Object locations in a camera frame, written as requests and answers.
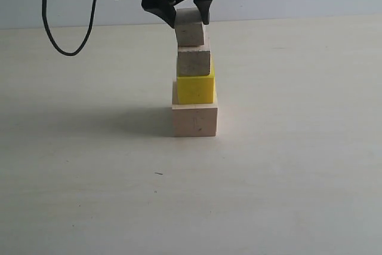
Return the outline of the yellow wooden cube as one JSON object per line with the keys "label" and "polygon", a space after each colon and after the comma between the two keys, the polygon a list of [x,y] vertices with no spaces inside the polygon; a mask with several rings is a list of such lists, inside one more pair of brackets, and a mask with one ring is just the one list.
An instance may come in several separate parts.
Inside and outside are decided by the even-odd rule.
{"label": "yellow wooden cube", "polygon": [[180,105],[211,104],[215,96],[214,61],[210,61],[210,73],[203,76],[176,76],[177,103]]}

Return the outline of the large natural wooden cube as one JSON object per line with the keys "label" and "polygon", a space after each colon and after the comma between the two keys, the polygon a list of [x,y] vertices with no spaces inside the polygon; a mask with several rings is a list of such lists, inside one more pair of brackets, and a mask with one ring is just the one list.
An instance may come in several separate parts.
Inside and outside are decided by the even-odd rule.
{"label": "large natural wooden cube", "polygon": [[214,137],[217,134],[218,101],[214,87],[212,103],[180,105],[177,82],[172,82],[172,122],[174,137]]}

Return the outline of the small wooden cube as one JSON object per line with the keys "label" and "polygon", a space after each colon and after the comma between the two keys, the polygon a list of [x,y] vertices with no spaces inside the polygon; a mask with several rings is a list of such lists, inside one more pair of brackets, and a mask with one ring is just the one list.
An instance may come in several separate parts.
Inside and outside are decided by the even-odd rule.
{"label": "small wooden cube", "polygon": [[174,29],[178,46],[197,47],[205,44],[205,27],[197,8],[178,9]]}

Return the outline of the medium natural wooden cube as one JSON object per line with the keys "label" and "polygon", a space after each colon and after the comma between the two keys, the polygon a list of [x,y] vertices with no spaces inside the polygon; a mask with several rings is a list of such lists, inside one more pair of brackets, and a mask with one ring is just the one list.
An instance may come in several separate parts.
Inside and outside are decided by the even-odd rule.
{"label": "medium natural wooden cube", "polygon": [[211,47],[208,34],[200,46],[178,46],[177,76],[207,76],[211,73]]}

